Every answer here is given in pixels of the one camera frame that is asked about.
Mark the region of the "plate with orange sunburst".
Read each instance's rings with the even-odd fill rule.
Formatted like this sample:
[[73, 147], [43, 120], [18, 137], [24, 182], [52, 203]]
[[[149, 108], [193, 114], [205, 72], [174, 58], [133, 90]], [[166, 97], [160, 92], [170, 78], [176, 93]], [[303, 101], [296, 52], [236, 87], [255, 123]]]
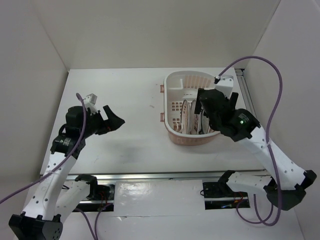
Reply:
[[182, 102], [181, 113], [180, 113], [180, 120], [181, 120], [181, 133], [185, 135], [190, 134], [190, 107], [191, 104], [185, 99]]

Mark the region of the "plate with red characters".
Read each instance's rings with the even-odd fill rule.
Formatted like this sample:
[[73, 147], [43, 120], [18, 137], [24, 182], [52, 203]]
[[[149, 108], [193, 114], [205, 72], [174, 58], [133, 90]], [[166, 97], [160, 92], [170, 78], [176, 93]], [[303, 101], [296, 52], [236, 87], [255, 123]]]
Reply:
[[199, 115], [195, 114], [196, 109], [196, 100], [193, 100], [190, 105], [190, 119], [189, 119], [189, 133], [191, 135], [197, 135], [198, 134], [198, 126], [199, 126]]

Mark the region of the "green rimmed white plate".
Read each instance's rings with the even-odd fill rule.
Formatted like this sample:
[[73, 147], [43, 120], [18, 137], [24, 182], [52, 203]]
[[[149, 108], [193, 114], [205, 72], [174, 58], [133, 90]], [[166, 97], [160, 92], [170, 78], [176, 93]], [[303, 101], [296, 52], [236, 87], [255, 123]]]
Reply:
[[210, 126], [209, 126], [209, 118], [206, 116], [205, 111], [202, 109], [200, 111], [200, 115], [199, 115], [198, 134], [199, 135], [208, 134], [209, 128], [210, 128]]

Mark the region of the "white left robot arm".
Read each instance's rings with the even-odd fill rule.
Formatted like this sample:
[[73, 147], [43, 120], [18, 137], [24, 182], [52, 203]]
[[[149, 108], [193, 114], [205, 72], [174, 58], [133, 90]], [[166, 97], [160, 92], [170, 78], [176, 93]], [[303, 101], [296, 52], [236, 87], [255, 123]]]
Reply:
[[68, 109], [65, 124], [52, 142], [43, 179], [37, 183], [35, 193], [21, 214], [14, 214], [9, 220], [8, 225], [19, 240], [58, 240], [64, 221], [82, 200], [107, 200], [110, 188], [98, 184], [97, 178], [89, 174], [78, 175], [72, 186], [63, 191], [86, 139], [113, 132], [125, 123], [109, 106], [105, 105], [103, 110], [106, 120], [90, 103], [86, 107]]

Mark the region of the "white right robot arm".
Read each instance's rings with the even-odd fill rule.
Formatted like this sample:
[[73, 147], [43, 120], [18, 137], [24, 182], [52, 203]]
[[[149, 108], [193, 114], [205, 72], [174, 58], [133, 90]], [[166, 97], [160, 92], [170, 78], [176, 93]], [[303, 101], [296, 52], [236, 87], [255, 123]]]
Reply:
[[233, 192], [262, 193], [269, 202], [283, 211], [298, 205], [306, 189], [317, 175], [295, 164], [271, 139], [260, 122], [243, 108], [236, 108], [238, 93], [226, 97], [217, 89], [197, 92], [195, 113], [204, 112], [209, 127], [231, 138], [249, 150], [268, 171], [269, 176], [256, 176], [234, 170], [226, 171], [218, 180], [218, 190], [223, 196]]

